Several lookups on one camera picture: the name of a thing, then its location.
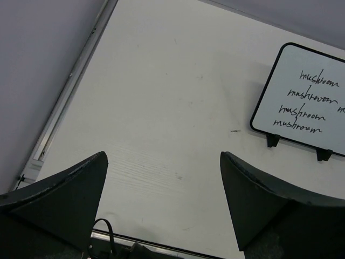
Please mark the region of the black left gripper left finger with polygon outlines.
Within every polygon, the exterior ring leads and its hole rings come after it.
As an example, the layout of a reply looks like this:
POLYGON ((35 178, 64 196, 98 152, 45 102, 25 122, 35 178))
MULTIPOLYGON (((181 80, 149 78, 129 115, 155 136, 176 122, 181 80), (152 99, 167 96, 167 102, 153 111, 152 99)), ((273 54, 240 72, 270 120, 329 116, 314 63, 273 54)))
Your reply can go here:
POLYGON ((108 167, 105 152, 1 195, 1 252, 86 250, 108 167))

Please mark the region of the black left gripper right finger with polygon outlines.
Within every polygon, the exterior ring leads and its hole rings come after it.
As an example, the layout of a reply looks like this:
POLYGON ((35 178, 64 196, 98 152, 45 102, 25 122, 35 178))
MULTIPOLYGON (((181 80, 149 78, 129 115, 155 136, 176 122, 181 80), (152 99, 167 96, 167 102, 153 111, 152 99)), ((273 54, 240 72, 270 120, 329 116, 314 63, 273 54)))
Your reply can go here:
POLYGON ((241 251, 344 251, 344 200, 297 187, 221 152, 220 171, 241 251))

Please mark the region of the small black-framed whiteboard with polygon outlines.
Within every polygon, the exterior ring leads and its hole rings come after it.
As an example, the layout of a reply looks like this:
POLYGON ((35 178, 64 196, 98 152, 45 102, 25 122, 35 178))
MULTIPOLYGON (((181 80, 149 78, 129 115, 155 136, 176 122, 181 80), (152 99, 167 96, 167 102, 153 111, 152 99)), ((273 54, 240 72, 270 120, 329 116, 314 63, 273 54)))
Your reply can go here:
POLYGON ((344 156, 344 59, 296 43, 284 44, 250 127, 344 156))

